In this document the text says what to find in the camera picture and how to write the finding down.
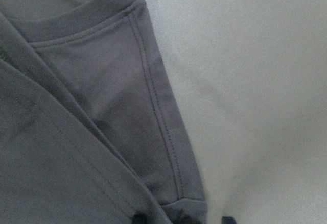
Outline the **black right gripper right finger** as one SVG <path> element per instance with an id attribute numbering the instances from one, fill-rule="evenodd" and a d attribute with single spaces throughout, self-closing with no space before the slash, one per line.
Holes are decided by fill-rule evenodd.
<path id="1" fill-rule="evenodd" d="M 237 224 L 232 216 L 222 216 L 221 224 Z"/>

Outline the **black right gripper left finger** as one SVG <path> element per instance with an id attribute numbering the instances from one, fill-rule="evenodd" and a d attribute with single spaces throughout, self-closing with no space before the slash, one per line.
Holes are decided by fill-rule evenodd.
<path id="1" fill-rule="evenodd" d="M 145 214 L 137 213 L 132 217 L 132 224 L 147 224 L 148 218 Z"/>

